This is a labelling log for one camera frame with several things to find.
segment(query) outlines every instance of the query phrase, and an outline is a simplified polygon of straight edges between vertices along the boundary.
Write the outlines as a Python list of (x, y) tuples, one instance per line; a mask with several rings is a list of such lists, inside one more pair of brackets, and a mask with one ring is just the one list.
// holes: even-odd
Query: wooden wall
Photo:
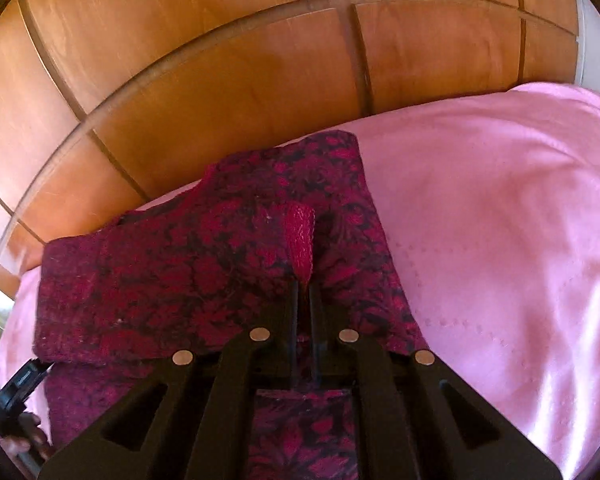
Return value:
[(575, 0), (13, 0), (0, 288), (223, 155), (430, 100), (571, 82)]

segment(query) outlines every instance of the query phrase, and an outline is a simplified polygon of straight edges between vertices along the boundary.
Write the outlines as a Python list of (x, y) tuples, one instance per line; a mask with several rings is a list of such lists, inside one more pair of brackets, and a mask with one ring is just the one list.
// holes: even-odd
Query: mattress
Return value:
[[(431, 348), (574, 478), (600, 445), (600, 95), (533, 83), (338, 128)], [(39, 282), (22, 279), (0, 383), (32, 357)], [(48, 433), (42, 388), (30, 409)]]

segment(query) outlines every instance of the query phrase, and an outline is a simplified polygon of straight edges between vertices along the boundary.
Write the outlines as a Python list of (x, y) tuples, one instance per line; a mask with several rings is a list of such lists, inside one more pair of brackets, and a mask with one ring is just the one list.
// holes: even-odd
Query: floral pattern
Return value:
[[(352, 327), (386, 348), (426, 345), (347, 132), (228, 156), (163, 205), (49, 243), (34, 346), (56, 362), (46, 382), (54, 443), (78, 435), (152, 360), (221, 349), (264, 304), (283, 304), (293, 277), (319, 284), (325, 304), (348, 308)], [(355, 478), (354, 442), (348, 392), (259, 392), (248, 478)]]

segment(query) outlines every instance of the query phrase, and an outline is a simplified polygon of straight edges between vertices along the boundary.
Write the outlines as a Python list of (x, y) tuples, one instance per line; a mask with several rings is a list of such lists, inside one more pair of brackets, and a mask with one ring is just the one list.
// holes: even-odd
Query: triangular cutout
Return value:
[(451, 409), (467, 449), (476, 449), (500, 438), (497, 428), (484, 418), (484, 415), (458, 393), (451, 384), (442, 381), (440, 389)]
[(166, 393), (166, 384), (156, 384), (144, 392), (124, 413), (107, 425), (104, 438), (129, 451), (140, 451)]

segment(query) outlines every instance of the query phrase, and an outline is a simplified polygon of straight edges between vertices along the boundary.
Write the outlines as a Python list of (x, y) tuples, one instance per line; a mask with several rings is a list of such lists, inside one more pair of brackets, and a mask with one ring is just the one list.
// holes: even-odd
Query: screw head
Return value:
[(346, 328), (344, 330), (340, 330), (338, 338), (340, 338), (340, 341), (343, 343), (355, 343), (358, 339), (360, 339), (360, 334), (352, 328)]
[(266, 341), (271, 337), (271, 332), (263, 326), (259, 326), (249, 332), (249, 337), (252, 341)]
[(184, 366), (193, 361), (193, 354), (189, 350), (178, 350), (171, 358), (174, 364)]
[(416, 352), (416, 362), (423, 366), (431, 366), (436, 362), (436, 356), (429, 350), (418, 350)]

